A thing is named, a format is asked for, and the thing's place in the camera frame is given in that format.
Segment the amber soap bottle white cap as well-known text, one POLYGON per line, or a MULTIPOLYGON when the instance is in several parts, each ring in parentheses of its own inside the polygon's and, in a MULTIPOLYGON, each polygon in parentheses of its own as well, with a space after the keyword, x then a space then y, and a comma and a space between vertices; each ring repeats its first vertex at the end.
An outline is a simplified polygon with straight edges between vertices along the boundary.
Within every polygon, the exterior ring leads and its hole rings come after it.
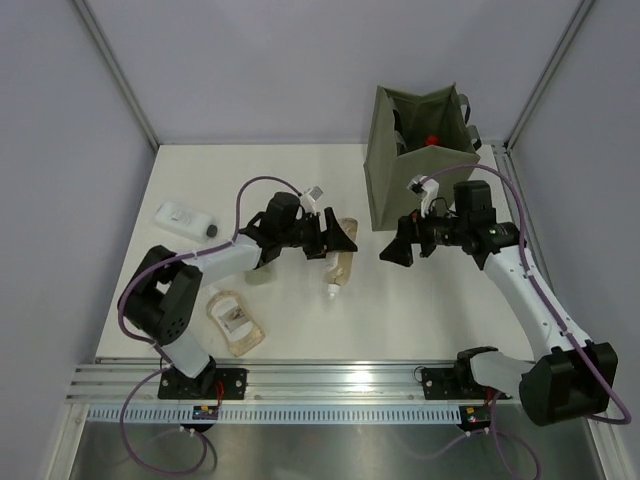
MULTIPOLYGON (((358 221, 351 217, 340 218, 338 223, 348 238, 355 243, 358 221)), ((353 264, 353 252, 331 252, 325 258, 323 283, 329 299, 334 300, 348 282, 353 264)))

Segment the pale green cylindrical bottle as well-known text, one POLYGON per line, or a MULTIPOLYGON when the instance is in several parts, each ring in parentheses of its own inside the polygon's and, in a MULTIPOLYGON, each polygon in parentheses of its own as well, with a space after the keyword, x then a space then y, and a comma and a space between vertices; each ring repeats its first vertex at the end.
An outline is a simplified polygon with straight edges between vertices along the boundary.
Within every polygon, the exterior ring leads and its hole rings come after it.
POLYGON ((244 272, 244 280, 248 285, 259 286, 271 282, 274 279, 274 270, 271 264, 266 264, 244 272))

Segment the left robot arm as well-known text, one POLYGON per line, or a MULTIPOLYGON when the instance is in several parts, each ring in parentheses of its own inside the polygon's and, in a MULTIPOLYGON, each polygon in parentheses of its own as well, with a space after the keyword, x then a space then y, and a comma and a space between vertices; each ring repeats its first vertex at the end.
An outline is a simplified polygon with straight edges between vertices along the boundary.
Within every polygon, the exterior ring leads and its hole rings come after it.
POLYGON ((117 308, 119 321, 144 332, 170 365, 161 375, 160 398, 213 399, 232 381, 245 379, 243 369, 218 373, 190 331, 196 298, 202 287, 264 267, 285 248, 299 248, 309 260, 358 250, 332 208, 317 213, 300 196, 277 192, 224 244, 182 255, 162 245, 147 252, 117 308))

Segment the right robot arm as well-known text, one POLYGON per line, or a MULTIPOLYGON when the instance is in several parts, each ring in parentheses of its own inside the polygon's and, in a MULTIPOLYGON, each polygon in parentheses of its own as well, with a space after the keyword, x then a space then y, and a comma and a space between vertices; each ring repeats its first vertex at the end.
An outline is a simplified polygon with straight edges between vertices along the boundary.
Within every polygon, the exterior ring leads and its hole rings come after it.
POLYGON ((607 343, 595 343, 554 297, 512 222, 498 222, 491 188, 482 180, 454 187, 454 211, 439 213, 439 185, 424 176, 408 188, 421 205, 401 217, 383 261, 409 267, 413 246, 429 257, 437 247, 459 247, 504 296, 528 339, 533 358, 517 360, 495 347, 462 351, 453 385, 474 397, 484 389, 518 400, 529 419, 546 426, 578 417, 597 419, 612 395, 618 357, 607 343))

